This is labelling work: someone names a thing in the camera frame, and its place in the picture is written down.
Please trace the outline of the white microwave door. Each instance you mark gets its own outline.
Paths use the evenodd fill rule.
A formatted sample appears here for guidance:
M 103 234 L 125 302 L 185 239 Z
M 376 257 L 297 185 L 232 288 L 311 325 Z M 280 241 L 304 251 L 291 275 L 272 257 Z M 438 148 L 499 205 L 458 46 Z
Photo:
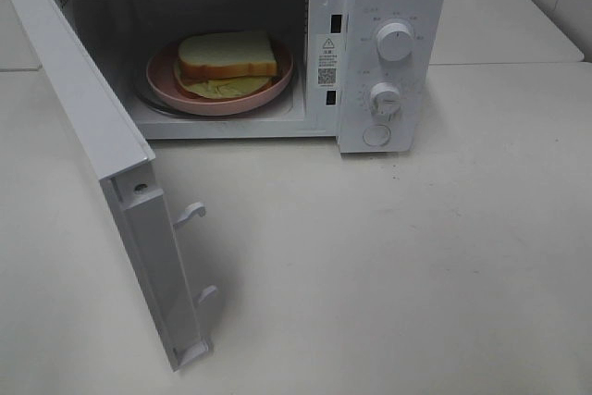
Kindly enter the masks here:
M 205 215 L 204 204 L 189 204 L 171 218 L 154 151 L 57 1 L 10 2 L 90 161 L 171 368 L 205 357 L 213 345 L 200 316 L 217 288 L 191 290 L 177 240 L 179 228 Z

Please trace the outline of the white round door button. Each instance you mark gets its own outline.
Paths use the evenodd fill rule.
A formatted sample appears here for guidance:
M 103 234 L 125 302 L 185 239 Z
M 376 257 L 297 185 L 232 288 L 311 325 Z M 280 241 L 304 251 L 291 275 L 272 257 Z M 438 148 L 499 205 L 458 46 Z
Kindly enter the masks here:
M 389 127 L 378 124 L 364 130 L 363 140 L 368 146 L 383 146 L 389 142 L 390 136 Z

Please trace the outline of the pink round plate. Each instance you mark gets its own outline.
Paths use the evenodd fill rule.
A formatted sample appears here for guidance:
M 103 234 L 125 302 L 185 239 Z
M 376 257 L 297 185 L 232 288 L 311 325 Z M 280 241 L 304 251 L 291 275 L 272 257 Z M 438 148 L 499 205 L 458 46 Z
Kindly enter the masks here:
M 271 46 L 277 60 L 278 77 L 264 89 L 241 98 L 214 100 L 184 91 L 174 76 L 174 65 L 180 40 L 168 43 L 156 52 L 146 66 L 146 79 L 153 93 L 166 105 L 179 112 L 195 116 L 225 117 L 250 112 L 267 105 L 288 87 L 296 69 L 288 47 L 276 40 Z

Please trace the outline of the white lower microwave knob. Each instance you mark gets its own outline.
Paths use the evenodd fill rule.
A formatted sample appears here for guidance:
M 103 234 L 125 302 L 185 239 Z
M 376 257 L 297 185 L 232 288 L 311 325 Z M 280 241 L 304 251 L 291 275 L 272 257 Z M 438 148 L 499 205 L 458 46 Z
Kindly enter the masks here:
M 389 82 L 379 82 L 370 89 L 369 102 L 374 117 L 390 119 L 401 110 L 401 91 Z

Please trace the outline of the white microwave oven body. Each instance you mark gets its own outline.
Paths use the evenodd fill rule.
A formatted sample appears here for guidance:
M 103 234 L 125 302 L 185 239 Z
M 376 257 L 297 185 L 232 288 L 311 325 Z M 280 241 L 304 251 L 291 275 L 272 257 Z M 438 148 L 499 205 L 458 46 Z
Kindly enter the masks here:
M 343 153 L 404 152 L 413 141 L 443 0 L 56 0 L 92 60 L 146 141 L 333 137 Z M 388 62 L 376 32 L 393 20 L 414 33 L 411 54 Z M 210 33 L 265 31 L 285 44 L 300 106 L 272 118 L 177 118 L 155 112 L 132 90 L 136 71 L 168 43 Z M 390 119 L 371 113 L 370 89 L 401 91 Z M 368 146 L 364 130 L 388 126 L 390 140 Z

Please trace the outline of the white bread sandwich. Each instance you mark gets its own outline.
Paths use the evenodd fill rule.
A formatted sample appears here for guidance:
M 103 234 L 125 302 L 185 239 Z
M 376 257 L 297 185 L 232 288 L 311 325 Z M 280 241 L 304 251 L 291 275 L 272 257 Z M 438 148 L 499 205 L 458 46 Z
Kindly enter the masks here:
M 189 94 L 229 100 L 268 86 L 278 75 L 278 62 L 265 31 L 210 33 L 179 44 L 173 75 Z

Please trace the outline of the white microwave knob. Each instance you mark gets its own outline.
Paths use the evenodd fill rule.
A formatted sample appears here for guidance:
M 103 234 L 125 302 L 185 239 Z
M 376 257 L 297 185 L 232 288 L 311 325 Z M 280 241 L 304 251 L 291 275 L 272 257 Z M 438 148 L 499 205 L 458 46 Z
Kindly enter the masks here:
M 381 25 L 376 32 L 376 50 L 388 62 L 398 62 L 409 56 L 413 42 L 413 28 L 402 19 L 393 19 Z
M 390 119 L 401 110 L 401 91 L 389 82 L 379 82 L 370 89 L 369 102 L 374 117 Z

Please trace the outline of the white upper microwave knob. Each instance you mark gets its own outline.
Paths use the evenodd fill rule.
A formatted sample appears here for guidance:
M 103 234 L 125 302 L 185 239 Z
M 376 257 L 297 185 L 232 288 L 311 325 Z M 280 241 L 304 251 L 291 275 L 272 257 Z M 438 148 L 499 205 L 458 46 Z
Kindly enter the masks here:
M 393 19 L 381 25 L 376 32 L 376 50 L 388 62 L 398 62 L 409 56 L 413 42 L 413 28 L 402 19 Z

